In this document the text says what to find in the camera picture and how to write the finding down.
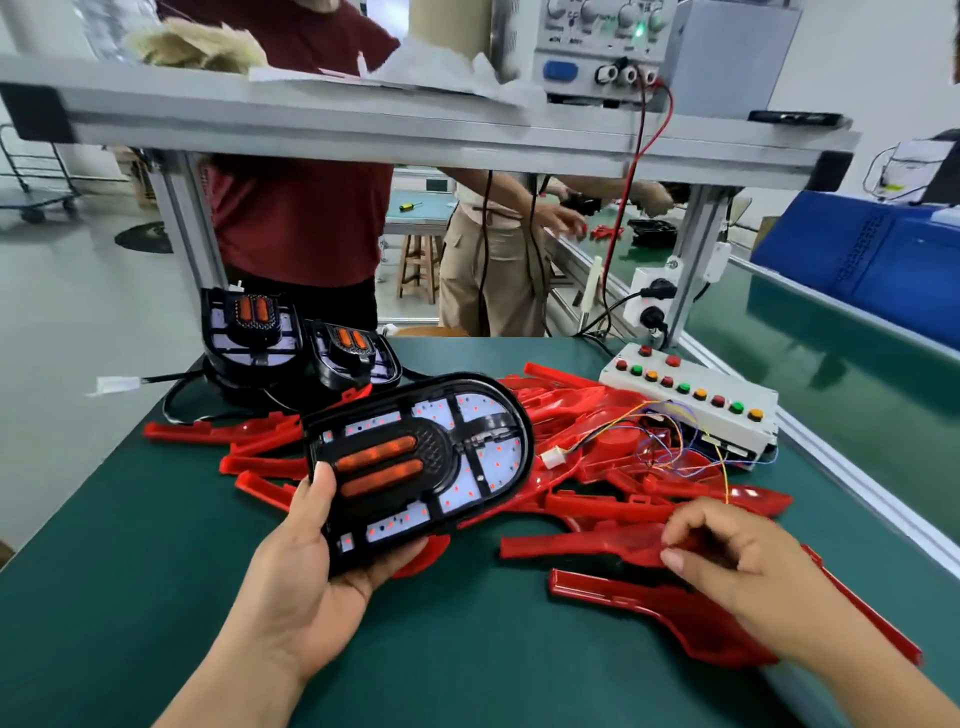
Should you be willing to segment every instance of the beige pants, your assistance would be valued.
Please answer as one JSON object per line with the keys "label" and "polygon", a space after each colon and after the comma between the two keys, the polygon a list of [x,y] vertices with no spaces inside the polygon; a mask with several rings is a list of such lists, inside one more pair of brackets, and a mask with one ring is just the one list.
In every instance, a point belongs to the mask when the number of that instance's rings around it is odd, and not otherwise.
{"label": "beige pants", "polygon": [[[498,218],[489,215],[487,240],[490,262],[483,288],[491,336],[543,336],[543,277],[549,280],[549,263],[524,224],[498,229]],[[480,330],[480,281],[484,269],[483,228],[457,207],[444,238],[440,265],[440,324],[462,328],[470,336]],[[543,268],[537,263],[539,253]]]}

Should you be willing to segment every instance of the forearm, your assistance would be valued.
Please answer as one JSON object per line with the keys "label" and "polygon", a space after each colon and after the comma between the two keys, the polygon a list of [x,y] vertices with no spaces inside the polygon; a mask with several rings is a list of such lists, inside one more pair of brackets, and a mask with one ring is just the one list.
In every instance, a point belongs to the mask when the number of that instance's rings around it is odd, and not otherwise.
{"label": "forearm", "polygon": [[269,657],[215,644],[154,728],[283,728],[302,690]]}
{"label": "forearm", "polygon": [[[558,178],[570,189],[582,192],[588,197],[595,197],[600,200],[619,200],[623,197],[623,185],[625,180],[607,179],[604,177],[580,177],[563,175]],[[634,182],[630,188],[630,199],[641,200],[650,193],[657,182],[645,182],[639,180]]]}
{"label": "forearm", "polygon": [[813,668],[856,728],[960,726],[960,710],[876,632]]}
{"label": "forearm", "polygon": [[[445,175],[459,182],[464,187],[473,190],[478,195],[485,195],[487,191],[487,181],[490,172],[483,169],[441,169]],[[530,214],[530,207],[533,203],[531,195],[526,187],[517,182],[510,175],[502,172],[494,172],[493,180],[490,185],[490,199],[498,205],[503,205],[507,209],[519,212],[524,218]]]}

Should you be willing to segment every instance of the red shirt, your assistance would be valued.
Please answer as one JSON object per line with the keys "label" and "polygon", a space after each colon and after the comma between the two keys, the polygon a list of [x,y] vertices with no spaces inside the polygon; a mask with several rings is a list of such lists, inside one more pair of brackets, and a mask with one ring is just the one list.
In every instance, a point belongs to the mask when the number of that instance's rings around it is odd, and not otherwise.
{"label": "red shirt", "polygon": [[[399,45],[347,0],[313,12],[293,0],[158,0],[161,15],[250,31],[270,65],[357,73]],[[286,283],[336,287],[373,276],[393,166],[256,157],[214,158],[207,194],[224,262]]]}

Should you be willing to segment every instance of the red cable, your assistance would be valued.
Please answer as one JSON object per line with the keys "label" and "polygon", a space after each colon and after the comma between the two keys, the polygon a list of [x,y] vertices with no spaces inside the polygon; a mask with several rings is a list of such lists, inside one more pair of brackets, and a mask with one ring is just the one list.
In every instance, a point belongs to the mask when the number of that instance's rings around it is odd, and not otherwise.
{"label": "red cable", "polygon": [[[610,246],[607,249],[607,257],[603,264],[603,274],[600,278],[600,286],[601,290],[603,291],[603,305],[608,311],[610,310],[610,307],[607,305],[607,275],[610,272],[610,265],[613,261],[613,249],[616,247],[616,241],[620,237],[620,224],[623,222],[623,213],[627,208],[627,202],[630,198],[630,191],[634,185],[636,164],[640,161],[640,158],[647,153],[650,147],[654,145],[654,142],[660,138],[667,126],[670,124],[670,120],[673,119],[673,109],[675,106],[673,91],[670,90],[670,87],[667,84],[660,80],[654,82],[654,88],[657,87],[661,87],[666,91],[667,99],[669,101],[666,118],[663,119],[663,123],[660,124],[660,128],[657,129],[657,132],[654,133],[650,141],[648,141],[641,149],[640,144],[643,141],[643,128],[647,121],[647,96],[646,86],[643,84],[643,81],[640,82],[640,129],[636,136],[636,152],[634,153],[634,160],[630,163],[630,171],[627,173],[627,184],[624,188],[623,198],[620,200],[620,207],[616,212],[616,222],[613,223],[613,237],[611,238]],[[608,316],[608,318],[610,319],[610,326],[612,327],[613,318],[612,316]]]}

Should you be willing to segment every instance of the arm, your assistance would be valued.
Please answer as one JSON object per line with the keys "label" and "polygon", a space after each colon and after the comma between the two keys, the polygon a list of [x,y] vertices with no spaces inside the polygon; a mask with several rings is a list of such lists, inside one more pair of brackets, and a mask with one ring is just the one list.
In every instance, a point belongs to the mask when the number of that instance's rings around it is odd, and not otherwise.
{"label": "arm", "polygon": [[[560,180],[570,189],[601,200],[619,200],[625,183],[625,180],[568,175],[561,176]],[[651,217],[665,215],[673,208],[673,198],[659,182],[634,182],[630,188],[630,199],[637,201]]]}
{"label": "arm", "polygon": [[[672,546],[706,528],[725,568]],[[663,563],[727,609],[755,639],[818,675],[858,728],[960,726],[960,710],[838,592],[774,522],[718,500],[677,509]]]}
{"label": "arm", "polygon": [[353,637],[373,591],[426,545],[408,544],[328,581],[321,527],[333,471],[305,478],[290,515],[257,548],[227,621],[154,728],[282,728],[303,687]]}
{"label": "arm", "polygon": [[[445,168],[440,171],[481,197],[487,191],[487,181],[490,174],[487,170]],[[507,209],[518,212],[523,220],[530,218],[534,197],[527,191],[526,187],[510,175],[505,175],[502,172],[493,173],[490,199],[498,205],[503,205]],[[537,202],[537,207],[534,210],[534,222],[542,228],[552,230],[557,235],[570,233],[577,237],[583,237],[587,234],[587,221],[584,216],[579,212],[574,212],[559,205]]]}

